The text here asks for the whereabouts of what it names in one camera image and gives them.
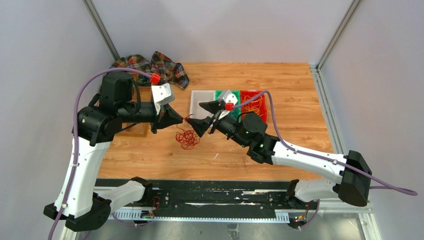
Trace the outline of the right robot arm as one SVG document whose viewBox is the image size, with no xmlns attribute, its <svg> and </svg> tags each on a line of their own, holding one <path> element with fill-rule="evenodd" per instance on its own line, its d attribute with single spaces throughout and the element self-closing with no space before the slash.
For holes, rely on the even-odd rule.
<svg viewBox="0 0 424 240">
<path fill-rule="evenodd" d="M 217 108 L 217 101 L 199 105 L 215 112 L 212 117 L 186 119 L 200 137 L 206 132 L 219 131 L 227 139 L 247 147 L 246 154 L 257 163 L 295 167 L 321 176 L 316 180 L 290 181 L 285 200 L 291 208 L 331 198 L 356 207 L 367 206 L 371 185 L 368 175 L 372 171 L 358 151 L 350 150 L 344 155 L 297 146 L 267 134 L 268 125 L 254 112 L 244 114 L 241 120 L 228 115 L 218 118 L 221 110 Z"/>
</svg>

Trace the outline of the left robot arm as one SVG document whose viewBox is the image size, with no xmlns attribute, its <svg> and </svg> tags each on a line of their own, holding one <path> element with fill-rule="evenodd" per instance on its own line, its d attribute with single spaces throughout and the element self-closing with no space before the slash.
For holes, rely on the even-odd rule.
<svg viewBox="0 0 424 240">
<path fill-rule="evenodd" d="M 79 108 L 79 99 L 74 102 L 69 167 L 59 196 L 43 210 L 45 216 L 55 223 L 63 220 L 74 232 L 98 230 L 110 215 L 131 203 L 159 205 L 152 183 L 141 177 L 102 193 L 94 190 L 104 156 L 124 123 L 148 123 L 156 133 L 183 122 L 170 105 L 175 100 L 171 85 L 157 74 L 145 74 L 151 83 L 150 101 L 133 100 L 133 94 L 139 94 L 135 73 L 135 69 L 123 67 L 101 71 L 100 92 L 86 107 Z"/>
</svg>

